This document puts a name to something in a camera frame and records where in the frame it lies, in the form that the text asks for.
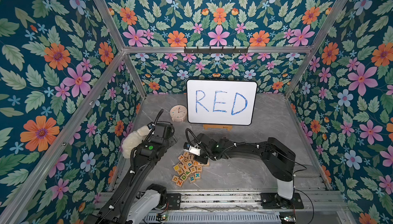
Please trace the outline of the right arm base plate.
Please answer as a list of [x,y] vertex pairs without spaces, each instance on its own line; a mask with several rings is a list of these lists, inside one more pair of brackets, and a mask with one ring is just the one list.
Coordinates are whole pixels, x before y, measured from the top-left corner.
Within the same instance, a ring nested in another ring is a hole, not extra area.
[[299,193],[294,193],[290,200],[280,197],[277,193],[261,193],[260,197],[264,209],[304,209]]

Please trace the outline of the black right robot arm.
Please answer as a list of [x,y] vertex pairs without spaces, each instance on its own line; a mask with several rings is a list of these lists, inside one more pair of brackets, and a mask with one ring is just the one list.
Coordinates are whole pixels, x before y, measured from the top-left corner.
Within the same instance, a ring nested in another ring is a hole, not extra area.
[[235,142],[228,138],[215,141],[206,134],[199,134],[192,142],[184,144],[184,150],[194,159],[207,164],[209,160],[244,158],[261,160],[277,180],[277,196],[291,200],[294,196],[294,167],[296,154],[275,138],[259,143]]

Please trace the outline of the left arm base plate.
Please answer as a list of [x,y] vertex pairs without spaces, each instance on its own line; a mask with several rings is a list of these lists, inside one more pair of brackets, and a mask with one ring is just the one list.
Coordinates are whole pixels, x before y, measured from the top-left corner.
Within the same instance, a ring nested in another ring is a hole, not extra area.
[[168,210],[180,210],[182,202],[182,194],[180,193],[168,193],[167,194],[167,209]]

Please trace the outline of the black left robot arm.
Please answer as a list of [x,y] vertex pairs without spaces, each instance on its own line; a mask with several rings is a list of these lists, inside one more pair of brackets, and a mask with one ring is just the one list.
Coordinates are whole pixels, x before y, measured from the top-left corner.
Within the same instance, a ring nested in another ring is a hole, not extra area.
[[166,188],[152,184],[137,199],[142,184],[164,154],[176,144],[170,122],[151,122],[130,133],[123,141],[122,154],[130,167],[111,198],[86,224],[138,224],[154,208],[166,205]]

